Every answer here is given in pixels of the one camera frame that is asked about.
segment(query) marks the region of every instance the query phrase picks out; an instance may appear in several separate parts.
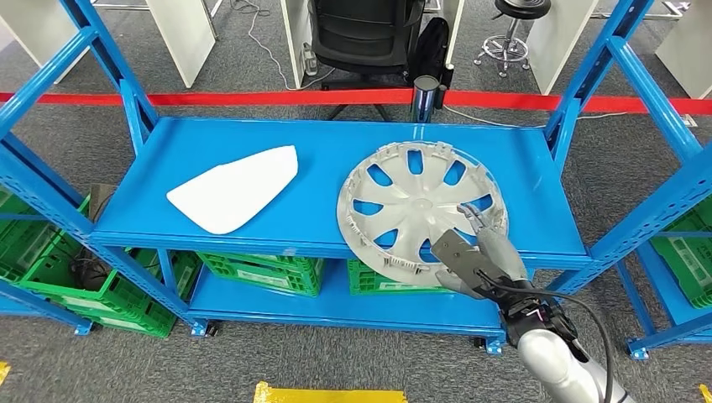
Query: chair base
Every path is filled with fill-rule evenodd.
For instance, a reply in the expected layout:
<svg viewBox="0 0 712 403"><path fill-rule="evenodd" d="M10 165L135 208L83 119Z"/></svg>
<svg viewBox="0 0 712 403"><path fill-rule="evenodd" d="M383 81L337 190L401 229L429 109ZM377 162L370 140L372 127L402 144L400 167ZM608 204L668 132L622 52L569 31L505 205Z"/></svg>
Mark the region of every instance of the chair base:
<svg viewBox="0 0 712 403"><path fill-rule="evenodd" d="M373 82L370 80L370 76L367 74L361 74L360 80L346 80L346 81L325 81L322 83L322 91L329 90L353 90L353 89L370 89L370 88L393 88L393 86L387 86L378 82ZM378 111L379 115L383 118L385 122L391 122L390 115L385 111L383 105L375 103L373 104ZM338 105L336 106L327 116L327 120L333 120L346 109L348 105Z"/></svg>
<svg viewBox="0 0 712 403"><path fill-rule="evenodd" d="M521 68L529 70L529 48L523 40L516 38L514 33L519 24L518 19L512 20L507 35L490 36L484 40L482 51L474 58L475 65L482 64L482 57L487 55L489 58L499 61L500 77L507 77L507 71L510 65L521 63Z"/></svg>
<svg viewBox="0 0 712 403"><path fill-rule="evenodd" d="M383 118L384 122L391 122L390 115L385 111L385 108L383 108L383 105L379 103L374 103L374 107L376 108L376 111L378 111L379 115ZM333 120L338 116L341 111L346 109L348 105L347 104L342 104L336 106L330 113L329 116L327 117L327 120Z"/></svg>

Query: robotic arm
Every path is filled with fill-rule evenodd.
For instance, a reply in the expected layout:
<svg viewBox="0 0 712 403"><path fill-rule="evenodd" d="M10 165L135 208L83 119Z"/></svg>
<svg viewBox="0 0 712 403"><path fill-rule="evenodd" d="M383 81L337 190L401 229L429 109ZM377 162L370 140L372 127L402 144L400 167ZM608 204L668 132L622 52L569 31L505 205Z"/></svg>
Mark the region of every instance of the robotic arm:
<svg viewBox="0 0 712 403"><path fill-rule="evenodd" d="M534 289L519 253L488 225L477 207L465 204L458 211L470 221L478 248L453 230L445 232L431 247L448 267L448 272L436 274L441 284L497 304L507 342L557 403L635 403L613 379L610 354L606 371L581 347L576 327L553 299L561 295ZM608 353L607 336L605 344Z"/></svg>

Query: white foam pad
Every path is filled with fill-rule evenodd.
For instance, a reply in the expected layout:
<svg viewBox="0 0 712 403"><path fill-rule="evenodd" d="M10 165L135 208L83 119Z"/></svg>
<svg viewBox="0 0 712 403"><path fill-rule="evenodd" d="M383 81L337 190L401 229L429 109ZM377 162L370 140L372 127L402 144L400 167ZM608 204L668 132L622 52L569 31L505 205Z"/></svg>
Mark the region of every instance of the white foam pad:
<svg viewBox="0 0 712 403"><path fill-rule="evenodd" d="M218 165L166 194L169 202L209 233L242 227L296 176L296 149L268 149Z"/></svg>

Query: gray carpet floor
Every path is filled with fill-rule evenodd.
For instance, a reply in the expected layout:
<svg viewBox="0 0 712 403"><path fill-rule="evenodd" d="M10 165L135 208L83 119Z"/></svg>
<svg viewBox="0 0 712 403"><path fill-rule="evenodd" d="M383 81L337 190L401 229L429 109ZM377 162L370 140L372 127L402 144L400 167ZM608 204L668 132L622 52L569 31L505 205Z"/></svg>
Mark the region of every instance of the gray carpet floor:
<svg viewBox="0 0 712 403"><path fill-rule="evenodd" d="M288 63L279 3L258 0L271 10L259 18L255 35L282 62ZM601 1L610 10L613 0ZM662 7L657 11L664 12ZM490 21L490 0L465 4L454 64L454 86L505 92L537 92L531 73L514 69L501 80L494 65L472 66L481 40L504 33L508 22ZM147 13L102 13L107 26L147 92L185 92L158 29ZM216 16L221 40L216 44L192 91L279 90L275 66L247 36L250 15L223 5ZM563 71L554 92L561 92L602 26L592 21ZM645 22L632 45L670 97L683 90L654 55L672 27L668 22ZM16 43L0 52L0 91L17 89L36 66ZM347 76L337 72L333 77ZM92 57L85 57L53 92L110 92L112 88ZM623 75L613 71L599 94L632 95ZM405 107L387 107L406 119ZM173 107L161 113L247 118L324 118L327 107ZM464 110L504 123L544 123L546 113L503 110ZM378 120L371 107L350 107L343 119ZM709 141L709 119L694 133ZM437 122L466 123L447 112ZM132 160L123 113L115 107L36 106L15 133L82 191L92 182L115 184ZM662 136L647 116L618 116L580 121L563 182L580 232L591 244L625 216L677 167ZM667 326L662 308L629 258L634 277L656 317ZM546 284L551 272L540 272ZM626 337L641 335L630 303L616 273L601 275L579 294L594 305L615 341L618 380L639 402L700 402L698 384L712 384L708 346L676 346L652 352L646 362L626 355ZM582 333L584 345L600 361L602 344L584 312L568 306ZM226 322L216 338L195 339L177 324L166 340L131 332L101 329L75 337L60 324L42 319L0 317L0 360L13 369L0 386L1 402L249 402L254 386L266 380L273 386L325 389L404 390L411 402L546 402L539 384L506 348L491 357L466 337L411 332L298 327Z"/></svg>

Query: metal stool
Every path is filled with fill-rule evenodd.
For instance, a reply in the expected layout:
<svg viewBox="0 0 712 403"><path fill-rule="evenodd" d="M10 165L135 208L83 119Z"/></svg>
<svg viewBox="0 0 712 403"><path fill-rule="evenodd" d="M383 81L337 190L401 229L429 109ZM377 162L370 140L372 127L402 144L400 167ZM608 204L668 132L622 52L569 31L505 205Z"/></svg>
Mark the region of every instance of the metal stool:
<svg viewBox="0 0 712 403"><path fill-rule="evenodd" d="M523 61L521 68L529 70L529 49L523 40L515 36L516 29L522 19L538 19L549 12L552 7L551 0L495 0L495 6L502 15L512 17L512 22L506 35L490 36L482 44L482 52L474 58L475 65L482 64L482 56L500 62L500 77L507 77L510 64Z"/></svg>

